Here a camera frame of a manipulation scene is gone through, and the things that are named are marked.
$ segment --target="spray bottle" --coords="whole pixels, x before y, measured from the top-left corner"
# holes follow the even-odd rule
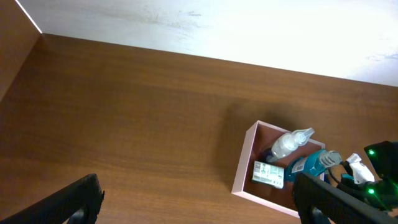
[[[314,129],[308,128],[282,135],[278,140],[276,140],[271,151],[266,155],[266,161],[271,163],[288,156],[299,146],[305,145],[313,133],[315,133]]]

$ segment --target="white wall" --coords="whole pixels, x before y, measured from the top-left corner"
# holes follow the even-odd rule
[[[48,34],[398,86],[395,0],[20,2]]]

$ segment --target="brown wooden surface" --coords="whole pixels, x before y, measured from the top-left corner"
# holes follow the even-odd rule
[[[0,1],[0,101],[39,35],[15,0]]]
[[[230,194],[246,130],[313,127],[364,156],[398,138],[397,101],[390,86],[44,35],[0,104],[0,218],[97,173],[98,223],[299,223]]]

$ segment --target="pink box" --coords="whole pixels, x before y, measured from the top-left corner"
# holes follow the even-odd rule
[[[246,131],[232,194],[299,218],[292,198],[293,183],[284,182],[283,189],[276,189],[271,185],[251,181],[254,161],[259,161],[261,152],[270,148],[281,135],[287,132],[289,131],[262,121],[257,121]],[[286,168],[293,160],[309,156],[324,148],[324,143],[310,139],[306,145],[300,146],[273,165]],[[323,178],[324,174],[320,175],[320,179],[323,180]]]

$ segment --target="label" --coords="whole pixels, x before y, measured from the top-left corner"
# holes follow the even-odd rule
[[[305,165],[305,161],[307,161],[308,157],[301,159],[299,161],[297,161],[293,168],[292,168],[292,174],[295,172],[300,172],[304,170],[304,165]]]
[[[284,169],[255,161],[252,180],[281,189],[284,187]]]

